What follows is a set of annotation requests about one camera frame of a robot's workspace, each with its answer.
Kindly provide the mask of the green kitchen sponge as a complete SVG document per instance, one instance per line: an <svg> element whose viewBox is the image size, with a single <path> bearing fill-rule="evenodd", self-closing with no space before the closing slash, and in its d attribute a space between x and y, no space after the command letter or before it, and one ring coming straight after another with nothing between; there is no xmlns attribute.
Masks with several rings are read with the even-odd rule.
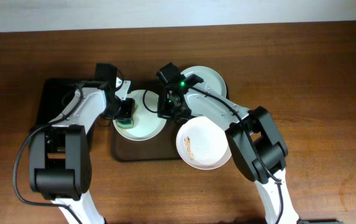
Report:
<svg viewBox="0 0 356 224"><path fill-rule="evenodd" d="M138 106L134 104L132 107L125 108L123 112L115 119L116 125L122 129L134 128L134 114Z"/></svg>

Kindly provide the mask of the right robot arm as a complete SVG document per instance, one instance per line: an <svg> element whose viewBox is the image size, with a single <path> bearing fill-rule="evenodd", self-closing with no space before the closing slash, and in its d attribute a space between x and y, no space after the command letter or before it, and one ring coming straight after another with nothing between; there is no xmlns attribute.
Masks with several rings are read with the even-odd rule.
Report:
<svg viewBox="0 0 356 224"><path fill-rule="evenodd" d="M230 153L238 170L255 183L267 223L299 223L286 185L288 148L270 113L237 105L213 91L201 77L186 77L172 63L156 73L164 92L160 118L186 122L176 137L177 150L190 166L222 165Z"/></svg>

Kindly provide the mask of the pale blue plate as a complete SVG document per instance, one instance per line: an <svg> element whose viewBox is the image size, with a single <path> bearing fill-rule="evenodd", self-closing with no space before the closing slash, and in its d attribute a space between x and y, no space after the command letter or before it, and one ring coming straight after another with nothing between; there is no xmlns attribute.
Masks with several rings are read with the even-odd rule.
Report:
<svg viewBox="0 0 356 224"><path fill-rule="evenodd" d="M218 72L205 66L193 66L186 68L181 72L185 77L188 77L193 73L202 78L213 91L217 92L219 95L227 97L227 86Z"/></svg>

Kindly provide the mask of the white plate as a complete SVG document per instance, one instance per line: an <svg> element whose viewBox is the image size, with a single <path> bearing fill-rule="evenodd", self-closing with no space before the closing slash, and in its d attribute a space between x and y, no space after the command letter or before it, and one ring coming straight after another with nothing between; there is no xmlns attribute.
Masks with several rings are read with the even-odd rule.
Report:
<svg viewBox="0 0 356 224"><path fill-rule="evenodd" d="M232 156L225 132L204 116L192 118L180 127L176 148L185 163L200 170L217 169Z"/></svg>
<svg viewBox="0 0 356 224"><path fill-rule="evenodd" d="M117 132L132 141L151 139L158 135L166 125L166 119L159 118L156 113L152 113L145 108L143 105L144 92L145 90L134 90L128 94L128 98L135 101L132 128L122 128L117 120L113 121Z"/></svg>

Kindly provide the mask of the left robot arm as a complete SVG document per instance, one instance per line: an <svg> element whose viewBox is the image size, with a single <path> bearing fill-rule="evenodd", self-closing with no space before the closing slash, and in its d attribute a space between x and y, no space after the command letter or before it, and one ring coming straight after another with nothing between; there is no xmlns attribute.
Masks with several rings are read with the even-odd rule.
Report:
<svg viewBox="0 0 356 224"><path fill-rule="evenodd" d="M69 223L105 223L90 195L90 147L99 116L130 119L131 82L110 63L99 63L92 80L45 81L29 143L29 184L45 205L58 207Z"/></svg>

